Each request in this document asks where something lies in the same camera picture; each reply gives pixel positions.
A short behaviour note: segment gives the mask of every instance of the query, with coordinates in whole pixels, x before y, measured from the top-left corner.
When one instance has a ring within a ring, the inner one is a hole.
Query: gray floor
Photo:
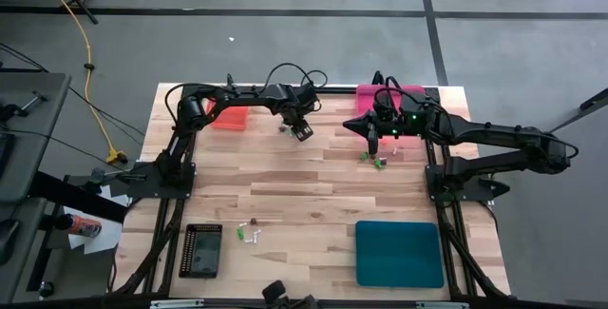
[[[432,0],[436,10],[606,11],[605,0]],[[56,0],[0,0],[0,5],[55,6]],[[422,0],[93,0],[98,7],[266,10],[422,10]],[[336,84],[368,83],[377,69],[402,84],[437,85],[424,18],[99,16],[82,21],[97,69],[91,101],[145,128],[158,82],[262,81],[274,65],[291,61],[325,70]],[[605,88],[608,21],[438,20],[451,86],[464,86],[477,121],[549,129]],[[65,15],[0,14],[0,41],[53,71],[68,72],[82,90],[86,50]],[[22,66],[4,59],[12,67]],[[296,73],[277,75],[296,82]],[[131,157],[139,146],[110,126],[115,145]],[[54,135],[97,156],[107,152],[86,106],[69,95]],[[482,147],[483,154],[492,153]],[[95,160],[52,144],[43,169],[56,176],[84,174]],[[501,244],[512,291],[523,299],[563,302],[534,237],[534,217],[523,217],[518,196],[497,200]],[[47,277],[60,297],[101,294],[110,257],[54,256]],[[93,274],[84,268],[95,264]]]

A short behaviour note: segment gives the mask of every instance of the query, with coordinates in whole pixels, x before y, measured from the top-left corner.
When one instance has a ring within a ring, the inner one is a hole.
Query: pink tray
[[[356,97],[355,97],[355,106],[357,108],[357,115],[363,115],[366,111],[373,109],[373,94],[375,94],[378,89],[381,89],[385,86],[381,85],[361,85],[357,86]],[[404,91],[413,92],[413,93],[425,93],[425,88],[420,86],[404,86],[401,87]],[[395,103],[397,107],[401,105],[401,94],[396,91],[392,91],[390,93],[392,97],[392,101]]]

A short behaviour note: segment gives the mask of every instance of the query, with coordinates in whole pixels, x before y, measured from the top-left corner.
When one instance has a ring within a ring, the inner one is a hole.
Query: green object
[[[355,273],[361,286],[444,286],[439,234],[429,222],[358,222]]]

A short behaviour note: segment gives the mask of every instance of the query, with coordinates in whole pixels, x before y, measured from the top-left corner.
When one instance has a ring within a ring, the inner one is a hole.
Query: white paper
[[[110,186],[102,186],[102,193],[99,195],[105,199],[109,199],[115,203],[126,206],[127,197],[126,195],[112,197]],[[69,246],[73,249],[80,245],[85,246],[85,254],[104,251],[106,249],[114,248],[121,239],[121,233],[123,232],[123,225],[117,222],[113,222],[106,219],[101,219],[83,213],[80,210],[64,207],[66,214],[78,215],[83,218],[97,220],[102,223],[102,231],[95,238],[88,238],[78,235],[67,235],[69,239]]]

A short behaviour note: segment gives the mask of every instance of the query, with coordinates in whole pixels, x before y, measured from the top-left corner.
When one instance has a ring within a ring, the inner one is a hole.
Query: desk
[[[65,74],[0,73],[0,103],[3,105],[22,106],[33,97],[33,90],[38,90],[48,98],[47,102],[34,105],[28,117],[10,119],[9,129],[50,135],[66,98],[69,81],[70,77]],[[15,205],[22,202],[14,217],[21,224],[12,258],[0,266],[0,279],[3,280],[0,303],[12,299],[47,204],[47,200],[41,198],[23,200],[38,171],[48,138],[21,133],[16,135],[19,136],[18,143],[15,144],[9,164],[0,179],[0,220],[8,218]]]
[[[142,149],[154,161],[171,137],[172,121],[163,98],[173,84],[160,84]],[[462,87],[440,87],[442,106],[469,118]],[[170,97],[175,107],[180,95]],[[323,104],[306,119],[314,135],[300,143],[279,133],[279,117],[251,107],[244,132],[206,127],[197,138],[194,162],[198,176],[181,223],[171,298],[260,299],[261,290],[283,280],[291,298],[448,299],[442,289],[364,288],[354,277],[354,224],[360,220],[437,222],[428,200],[423,169],[424,144],[418,139],[388,141],[377,170],[359,155],[367,143],[342,122],[355,116],[354,95],[319,95]],[[401,146],[395,156],[392,150]],[[478,156],[477,146],[462,144],[452,155]],[[494,222],[477,203],[462,203],[470,251],[486,274],[508,293],[503,258]],[[143,199],[124,220],[117,250],[117,287],[135,271],[150,247],[159,201]],[[237,238],[237,226],[256,218],[258,244]],[[224,225],[218,278],[178,278],[183,230],[188,223]],[[455,257],[458,283],[464,289],[462,263]],[[164,254],[157,265],[160,283]]]

